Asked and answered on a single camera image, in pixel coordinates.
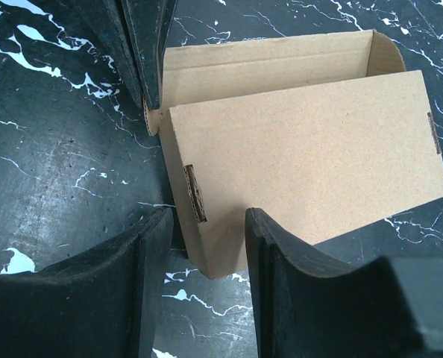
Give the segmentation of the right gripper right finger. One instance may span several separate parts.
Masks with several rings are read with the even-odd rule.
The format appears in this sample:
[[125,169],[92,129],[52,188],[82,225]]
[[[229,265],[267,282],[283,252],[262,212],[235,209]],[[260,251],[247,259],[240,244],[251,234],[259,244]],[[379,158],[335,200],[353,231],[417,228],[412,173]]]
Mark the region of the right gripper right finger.
[[426,357],[393,262],[356,268],[283,229],[259,208],[245,241],[260,357]]

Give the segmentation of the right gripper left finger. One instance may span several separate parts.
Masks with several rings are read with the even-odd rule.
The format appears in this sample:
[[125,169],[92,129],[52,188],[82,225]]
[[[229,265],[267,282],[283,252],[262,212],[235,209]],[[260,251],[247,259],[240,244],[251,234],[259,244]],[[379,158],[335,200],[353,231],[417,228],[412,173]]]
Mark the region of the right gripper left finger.
[[0,274],[0,357],[149,357],[173,226],[157,209],[39,272]]

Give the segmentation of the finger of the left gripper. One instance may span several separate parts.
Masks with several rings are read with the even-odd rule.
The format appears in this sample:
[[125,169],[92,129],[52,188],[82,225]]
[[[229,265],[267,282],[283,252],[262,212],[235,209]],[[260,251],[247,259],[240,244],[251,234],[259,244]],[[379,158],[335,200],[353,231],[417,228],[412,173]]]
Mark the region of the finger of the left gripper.
[[137,107],[142,107],[142,84],[130,44],[122,2],[74,0],[72,4],[114,59],[125,86]]
[[142,93],[149,110],[163,99],[163,59],[177,0],[122,2]]

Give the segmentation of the cardboard box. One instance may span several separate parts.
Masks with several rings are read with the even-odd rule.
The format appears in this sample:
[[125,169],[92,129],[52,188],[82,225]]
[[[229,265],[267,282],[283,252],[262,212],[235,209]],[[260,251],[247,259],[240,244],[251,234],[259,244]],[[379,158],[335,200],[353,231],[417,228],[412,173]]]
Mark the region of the cardboard box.
[[247,268],[245,211],[315,245],[443,197],[424,76],[374,30],[169,48],[160,138],[187,255]]

